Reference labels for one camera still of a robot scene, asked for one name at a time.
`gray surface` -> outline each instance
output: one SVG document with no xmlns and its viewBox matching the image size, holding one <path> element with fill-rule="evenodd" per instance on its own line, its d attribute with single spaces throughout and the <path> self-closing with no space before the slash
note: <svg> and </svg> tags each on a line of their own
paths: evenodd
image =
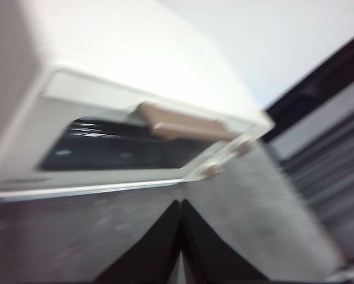
<svg viewBox="0 0 354 284">
<path fill-rule="evenodd" d="M 209 181 L 0 204 L 0 283 L 91 280 L 183 198 L 272 279 L 323 280 L 340 265 L 336 246 L 258 148 Z"/>
</svg>

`dark slot opening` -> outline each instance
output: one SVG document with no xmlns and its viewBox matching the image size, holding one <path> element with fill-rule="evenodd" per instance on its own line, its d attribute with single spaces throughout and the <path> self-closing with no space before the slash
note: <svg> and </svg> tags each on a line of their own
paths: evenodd
<svg viewBox="0 0 354 284">
<path fill-rule="evenodd" d="M 179 169 L 212 144 L 188 138 L 163 140 L 146 126 L 81 118 L 68 125 L 40 169 Z"/>
</svg>

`black object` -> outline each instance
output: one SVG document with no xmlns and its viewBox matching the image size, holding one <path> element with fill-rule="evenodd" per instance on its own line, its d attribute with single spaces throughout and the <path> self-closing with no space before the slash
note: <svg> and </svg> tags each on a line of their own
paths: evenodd
<svg viewBox="0 0 354 284">
<path fill-rule="evenodd" d="M 179 169 L 212 144 L 189 138 L 164 140 L 146 126 L 81 118 L 68 125 L 39 168 Z"/>
<path fill-rule="evenodd" d="M 262 139 L 270 142 L 352 82 L 354 39 L 267 109 L 276 125 Z"/>
</svg>

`small white knob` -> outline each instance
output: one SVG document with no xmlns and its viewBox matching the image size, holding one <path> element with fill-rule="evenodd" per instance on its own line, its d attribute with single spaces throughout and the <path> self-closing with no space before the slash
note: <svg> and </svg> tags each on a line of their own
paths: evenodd
<svg viewBox="0 0 354 284">
<path fill-rule="evenodd" d="M 212 164 L 204 171 L 204 175 L 206 176 L 206 179 L 213 179 L 214 176 L 222 172 L 223 172 L 223 168 L 221 167 L 220 164 Z"/>
<path fill-rule="evenodd" d="M 242 157 L 245 154 L 249 153 L 251 150 L 253 150 L 254 143 L 251 140 L 245 140 L 242 142 L 240 145 L 237 146 L 236 151 L 237 151 L 237 156 Z"/>
</svg>

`white wall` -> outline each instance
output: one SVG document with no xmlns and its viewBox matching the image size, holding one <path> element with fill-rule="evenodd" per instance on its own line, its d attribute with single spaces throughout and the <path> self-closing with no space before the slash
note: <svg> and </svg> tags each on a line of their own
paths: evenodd
<svg viewBox="0 0 354 284">
<path fill-rule="evenodd" d="M 160 0 L 209 36 L 266 107 L 354 37 L 354 0 Z"/>
</svg>

